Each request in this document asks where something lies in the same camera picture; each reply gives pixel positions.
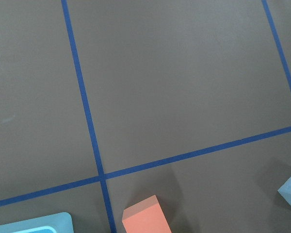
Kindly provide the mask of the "cyan plastic bin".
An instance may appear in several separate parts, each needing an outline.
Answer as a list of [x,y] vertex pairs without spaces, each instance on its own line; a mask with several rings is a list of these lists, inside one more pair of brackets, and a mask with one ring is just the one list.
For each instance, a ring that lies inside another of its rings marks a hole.
[[73,233],[72,217],[67,212],[0,225],[0,233]]

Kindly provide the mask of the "orange foam cube left side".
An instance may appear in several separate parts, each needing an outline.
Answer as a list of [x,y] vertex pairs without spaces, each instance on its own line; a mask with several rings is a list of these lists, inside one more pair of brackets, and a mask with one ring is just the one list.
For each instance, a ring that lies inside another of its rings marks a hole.
[[156,195],[124,209],[122,223],[127,233],[171,233]]

